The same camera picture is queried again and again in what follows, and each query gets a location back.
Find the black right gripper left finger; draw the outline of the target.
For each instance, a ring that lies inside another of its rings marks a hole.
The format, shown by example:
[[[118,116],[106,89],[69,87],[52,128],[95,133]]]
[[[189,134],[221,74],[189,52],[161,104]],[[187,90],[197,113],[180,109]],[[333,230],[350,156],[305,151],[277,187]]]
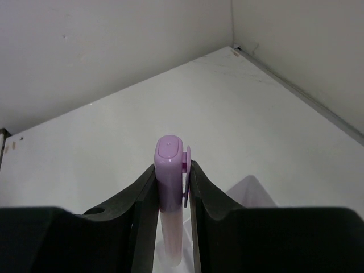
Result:
[[[154,167],[83,214],[1,209],[2,272],[151,272],[154,251]]]

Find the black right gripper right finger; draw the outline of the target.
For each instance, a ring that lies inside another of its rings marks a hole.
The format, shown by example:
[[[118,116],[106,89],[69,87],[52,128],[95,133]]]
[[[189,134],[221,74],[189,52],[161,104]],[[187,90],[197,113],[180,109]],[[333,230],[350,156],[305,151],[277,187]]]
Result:
[[[363,219],[351,209],[245,208],[197,162],[189,186],[196,272],[363,271]]]

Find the purple highlighter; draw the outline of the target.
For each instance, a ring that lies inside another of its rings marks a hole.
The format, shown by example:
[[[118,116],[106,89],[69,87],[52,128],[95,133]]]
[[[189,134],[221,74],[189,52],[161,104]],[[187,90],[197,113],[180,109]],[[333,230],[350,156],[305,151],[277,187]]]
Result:
[[[182,260],[183,208],[187,207],[191,149],[184,151],[182,140],[175,135],[161,137],[154,155],[159,210],[167,263],[176,267]]]

